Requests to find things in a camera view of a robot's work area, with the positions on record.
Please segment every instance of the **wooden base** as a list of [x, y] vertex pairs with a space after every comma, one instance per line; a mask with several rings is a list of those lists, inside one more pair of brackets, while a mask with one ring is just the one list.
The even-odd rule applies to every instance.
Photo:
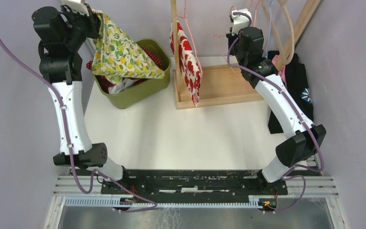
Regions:
[[[242, 77], [240, 69], [234, 71], [236, 75], [228, 65], [203, 67], [198, 107], [263, 100]], [[177, 109], [194, 108], [184, 80], [176, 77], [176, 70], [173, 78]]]

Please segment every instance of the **blue and white flower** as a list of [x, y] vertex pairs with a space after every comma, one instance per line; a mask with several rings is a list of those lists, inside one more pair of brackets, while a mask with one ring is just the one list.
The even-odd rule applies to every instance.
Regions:
[[301, 99], [307, 101], [309, 104], [312, 104], [312, 98], [309, 88], [305, 88], [304, 92], [302, 92]]

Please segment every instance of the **white wall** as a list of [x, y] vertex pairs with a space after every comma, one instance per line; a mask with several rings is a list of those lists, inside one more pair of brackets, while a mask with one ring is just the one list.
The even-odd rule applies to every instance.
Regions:
[[[3, 41], [37, 72], [39, 37], [31, 15], [47, 5], [59, 3], [0, 0]], [[80, 53], [90, 59], [84, 47]], [[84, 78], [92, 77], [85, 72]], [[87, 103], [92, 81], [84, 86]], [[41, 228], [57, 175], [63, 171], [52, 162], [58, 150], [59, 130], [47, 87], [0, 48], [0, 229]]]
[[296, 50], [351, 228], [366, 228], [366, 1], [325, 0]]
[[[253, 7], [250, 12], [254, 13], [254, 7], [257, 0], [253, 0]], [[237, 9], [249, 8], [250, 0], [187, 0], [187, 17], [196, 43], [198, 56], [220, 56], [218, 49], [213, 43], [214, 34], [225, 35], [229, 32], [232, 23], [229, 20], [229, 9], [235, 5]], [[305, 0], [288, 1], [287, 7], [291, 19], [295, 23]], [[172, 55], [169, 45], [170, 24], [172, 22], [171, 6], [169, 0], [95, 0], [89, 2], [94, 9], [103, 10], [111, 20], [125, 32], [127, 32], [135, 41], [152, 38], [156, 40], [163, 49]], [[178, 15], [184, 15], [184, 0], [177, 0]], [[280, 11], [279, 4], [276, 2], [272, 8], [273, 21], [280, 32], [283, 44], [289, 35], [288, 25], [285, 17]], [[263, 29], [265, 34], [265, 43], [268, 34], [268, 19], [264, 15], [260, 6], [257, 14], [256, 25]], [[186, 23], [179, 19], [186, 35], [189, 33], [186, 29]], [[223, 54], [228, 52], [226, 38], [219, 38], [218, 45]], [[270, 41], [270, 49], [276, 48], [273, 35]]]

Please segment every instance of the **wooden post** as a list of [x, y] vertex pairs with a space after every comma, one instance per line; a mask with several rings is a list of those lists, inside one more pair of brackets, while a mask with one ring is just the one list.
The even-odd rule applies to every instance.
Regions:
[[176, 64], [177, 85], [180, 86], [180, 67], [179, 67], [179, 41], [177, 38], [177, 9], [176, 0], [171, 0], [172, 8], [172, 25], [173, 25], [173, 42], [174, 42], [174, 62]]
[[[314, 14], [316, 8], [318, 7], [321, 0], [306, 0], [304, 7], [302, 8], [301, 13], [298, 16], [298, 19], [294, 25], [294, 43], [296, 44], [304, 31], [306, 25], [309, 20], [311, 20], [312, 15]], [[287, 58], [290, 55], [291, 51], [291, 41], [290, 38], [287, 39], [284, 45], [285, 53], [280, 53], [280, 55], [285, 55]], [[283, 67], [282, 58], [278, 58], [275, 62], [275, 67], [280, 70]]]

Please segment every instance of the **red and white floral cloth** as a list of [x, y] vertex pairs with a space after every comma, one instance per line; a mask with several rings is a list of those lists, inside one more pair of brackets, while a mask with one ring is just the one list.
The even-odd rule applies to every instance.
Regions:
[[[186, 35], [179, 22], [177, 22], [177, 37], [179, 39], [179, 66], [180, 72], [184, 77], [187, 89], [190, 92], [194, 106], [200, 101], [200, 83], [202, 74], [196, 57], [193, 54], [192, 47], [187, 40]], [[174, 54], [173, 44], [173, 24], [171, 24], [170, 46]]]

